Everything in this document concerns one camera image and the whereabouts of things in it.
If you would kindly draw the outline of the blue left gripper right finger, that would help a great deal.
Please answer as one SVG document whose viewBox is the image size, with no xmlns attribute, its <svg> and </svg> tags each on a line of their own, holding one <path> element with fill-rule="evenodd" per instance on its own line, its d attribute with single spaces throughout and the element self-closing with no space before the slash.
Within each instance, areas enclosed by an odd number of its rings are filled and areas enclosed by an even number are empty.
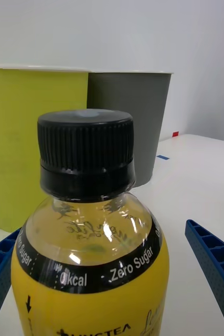
<svg viewBox="0 0 224 336">
<path fill-rule="evenodd" d="M 185 236 L 224 317 L 224 242 L 191 219 Z"/>
</svg>

